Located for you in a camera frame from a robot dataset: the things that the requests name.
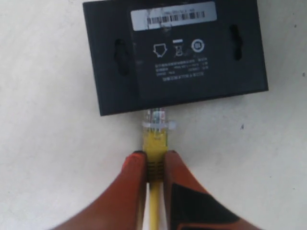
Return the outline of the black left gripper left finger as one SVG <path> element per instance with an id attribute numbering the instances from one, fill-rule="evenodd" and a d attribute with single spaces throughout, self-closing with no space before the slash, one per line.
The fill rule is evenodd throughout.
<path id="1" fill-rule="evenodd" d="M 89 206 L 55 230 L 141 230 L 146 199 L 147 157 L 135 151 L 111 185 Z"/>

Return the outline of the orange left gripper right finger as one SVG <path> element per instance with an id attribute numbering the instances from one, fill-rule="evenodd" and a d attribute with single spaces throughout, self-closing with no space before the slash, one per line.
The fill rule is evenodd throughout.
<path id="1" fill-rule="evenodd" d="M 173 150 L 164 159 L 164 201 L 169 230 L 258 229 L 218 202 Z"/>

